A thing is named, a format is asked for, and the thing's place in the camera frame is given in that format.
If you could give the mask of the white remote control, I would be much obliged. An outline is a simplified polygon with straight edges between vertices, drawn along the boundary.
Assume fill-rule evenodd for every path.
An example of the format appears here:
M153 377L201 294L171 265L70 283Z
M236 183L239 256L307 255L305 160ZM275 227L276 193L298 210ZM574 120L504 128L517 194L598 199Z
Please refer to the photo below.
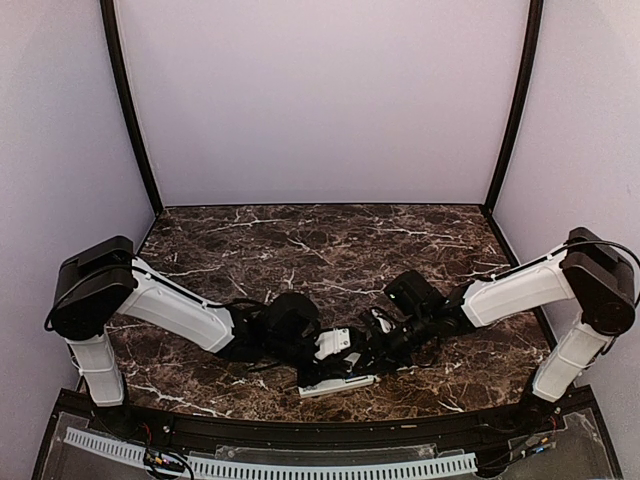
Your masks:
M327 379L316 385L299 387L298 392L301 398L314 398L370 386L376 380L377 377L375 375L364 375L348 379Z

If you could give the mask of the white battery cover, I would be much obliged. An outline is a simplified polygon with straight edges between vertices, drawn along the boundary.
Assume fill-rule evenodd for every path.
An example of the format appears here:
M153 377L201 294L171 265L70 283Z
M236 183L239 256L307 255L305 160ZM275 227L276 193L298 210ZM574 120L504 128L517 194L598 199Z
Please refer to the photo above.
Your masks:
M361 357L360 353L352 352L345 357L344 361L347 362L349 365L354 366L357 364L360 357Z

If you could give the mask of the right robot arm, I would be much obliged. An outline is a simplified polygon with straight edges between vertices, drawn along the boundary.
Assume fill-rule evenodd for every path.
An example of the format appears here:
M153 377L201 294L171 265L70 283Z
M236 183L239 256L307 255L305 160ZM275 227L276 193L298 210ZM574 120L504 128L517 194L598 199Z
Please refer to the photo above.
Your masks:
M354 366L358 374L393 371L434 338L466 335L513 314L574 299L581 314L538 367L528 396L510 413L521 434L534 432L569 385L601 352L626 333L636 318L639 295L628 248L585 227L527 264L480 277L443 295L415 270L398 275L384 293L405 320L388 332L374 331Z

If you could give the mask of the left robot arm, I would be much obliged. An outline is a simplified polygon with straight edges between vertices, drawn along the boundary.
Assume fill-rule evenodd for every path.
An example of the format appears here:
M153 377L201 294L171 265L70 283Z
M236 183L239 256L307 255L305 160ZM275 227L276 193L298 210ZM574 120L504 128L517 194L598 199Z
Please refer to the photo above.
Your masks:
M297 372L301 397L374 383L355 364L363 335L352 327L324 329L306 296L288 292L264 304L252 299L215 303L178 285L135 256L124 236L103 241L59 269L44 327L65 339L101 417L120 436L141 427L126 401L106 325L115 314L146 321L230 362L270 357Z

